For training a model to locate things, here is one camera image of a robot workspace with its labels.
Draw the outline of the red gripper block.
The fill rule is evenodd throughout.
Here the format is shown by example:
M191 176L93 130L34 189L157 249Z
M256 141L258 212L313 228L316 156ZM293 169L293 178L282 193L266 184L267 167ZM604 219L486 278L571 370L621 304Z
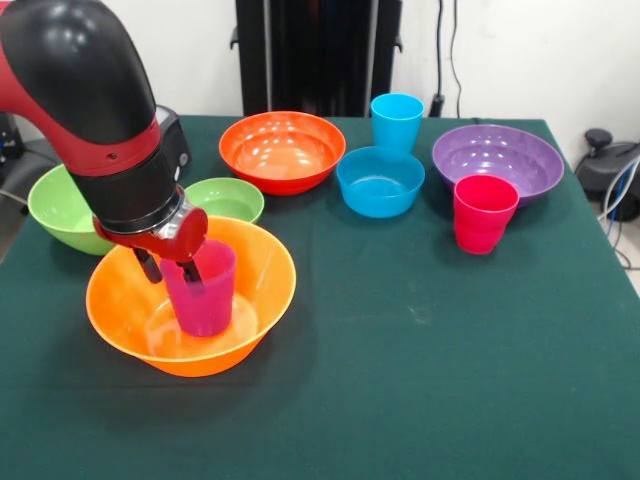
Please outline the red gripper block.
M160 226L134 233L116 233L106 229L93 217L96 233L103 239L129 248L141 266L146 278L153 284L163 280L153 256L180 262L186 283L199 283L201 276L193 259L204 243L208 217L203 209L179 207L174 215Z

